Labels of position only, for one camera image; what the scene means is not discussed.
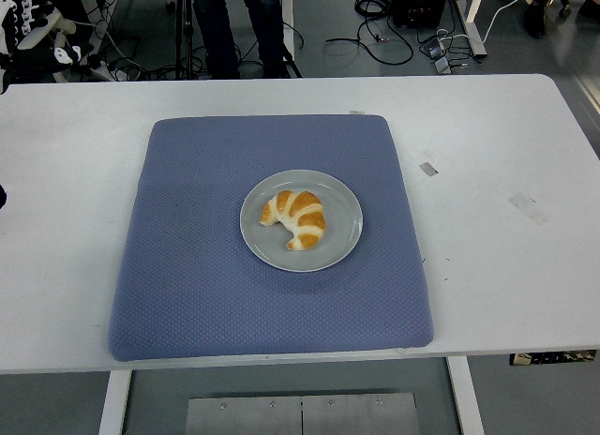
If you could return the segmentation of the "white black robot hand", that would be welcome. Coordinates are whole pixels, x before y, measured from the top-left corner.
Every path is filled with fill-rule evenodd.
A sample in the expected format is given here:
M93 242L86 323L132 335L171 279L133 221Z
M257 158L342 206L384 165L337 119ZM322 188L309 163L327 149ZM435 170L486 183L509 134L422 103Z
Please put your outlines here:
M62 72L94 50L89 41L72 43L76 23L65 18L58 0L1 0L1 90L15 79Z

